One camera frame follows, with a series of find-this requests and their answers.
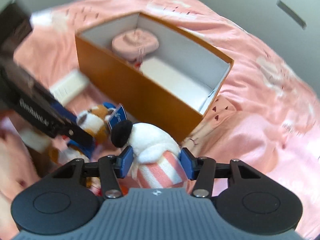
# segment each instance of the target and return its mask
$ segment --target blue tag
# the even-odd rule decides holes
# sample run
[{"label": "blue tag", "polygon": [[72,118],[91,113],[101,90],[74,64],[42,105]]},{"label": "blue tag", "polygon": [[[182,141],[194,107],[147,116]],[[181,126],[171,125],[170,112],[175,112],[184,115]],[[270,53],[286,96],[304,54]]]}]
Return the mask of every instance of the blue tag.
[{"label": "blue tag", "polygon": [[127,120],[127,115],[125,113],[123,105],[119,105],[117,109],[111,114],[108,120],[108,126],[110,128],[110,131],[117,123],[123,120]]}]

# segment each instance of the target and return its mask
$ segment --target open cardboard box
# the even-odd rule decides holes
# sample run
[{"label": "open cardboard box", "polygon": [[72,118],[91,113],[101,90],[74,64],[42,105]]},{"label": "open cardboard box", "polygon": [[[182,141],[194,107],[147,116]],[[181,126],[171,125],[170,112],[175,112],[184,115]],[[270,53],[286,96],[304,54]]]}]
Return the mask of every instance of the open cardboard box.
[{"label": "open cardboard box", "polygon": [[[135,28],[159,40],[141,72],[111,50],[115,36]],[[97,88],[137,120],[160,127],[178,142],[201,122],[233,65],[207,42],[144,13],[80,30],[76,48],[80,71]]]}]

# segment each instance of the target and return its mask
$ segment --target brown plush toy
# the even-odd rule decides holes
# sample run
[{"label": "brown plush toy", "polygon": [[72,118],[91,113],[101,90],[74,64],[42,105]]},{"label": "brown plush toy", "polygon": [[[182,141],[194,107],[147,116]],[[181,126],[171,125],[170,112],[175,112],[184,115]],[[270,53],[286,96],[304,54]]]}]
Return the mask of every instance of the brown plush toy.
[{"label": "brown plush toy", "polygon": [[115,107],[94,106],[78,115],[76,120],[77,125],[94,137],[97,144],[101,144],[110,134],[105,124],[114,110]]}]

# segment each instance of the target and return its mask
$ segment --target metal screw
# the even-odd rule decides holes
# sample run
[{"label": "metal screw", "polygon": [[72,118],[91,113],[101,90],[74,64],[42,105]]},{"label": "metal screw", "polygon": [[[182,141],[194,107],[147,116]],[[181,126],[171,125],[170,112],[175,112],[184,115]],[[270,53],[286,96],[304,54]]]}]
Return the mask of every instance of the metal screw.
[{"label": "metal screw", "polygon": [[121,192],[119,190],[116,189],[111,189],[106,191],[106,197],[107,198],[118,198],[121,196]]},{"label": "metal screw", "polygon": [[193,192],[193,195],[195,197],[207,197],[209,195],[209,191],[207,191],[206,189],[196,189],[194,192]]}]

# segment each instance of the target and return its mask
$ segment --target plush toy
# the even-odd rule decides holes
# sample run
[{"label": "plush toy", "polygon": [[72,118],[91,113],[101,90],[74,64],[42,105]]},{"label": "plush toy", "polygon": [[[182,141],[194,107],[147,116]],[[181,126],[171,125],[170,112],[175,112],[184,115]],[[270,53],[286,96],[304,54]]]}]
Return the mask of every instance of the plush toy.
[{"label": "plush toy", "polygon": [[115,125],[111,141],[133,149],[132,178],[143,188],[183,187],[188,180],[180,164],[180,148],[165,131],[148,123],[125,120]]},{"label": "plush toy", "polygon": [[82,147],[75,141],[70,140],[66,150],[51,154],[52,161],[64,165],[73,159],[83,158],[85,162],[89,162],[95,147],[103,143],[110,134],[106,123],[115,109],[116,107],[113,104],[103,103],[82,111],[77,116],[76,123],[95,139],[95,144],[91,147]]}]

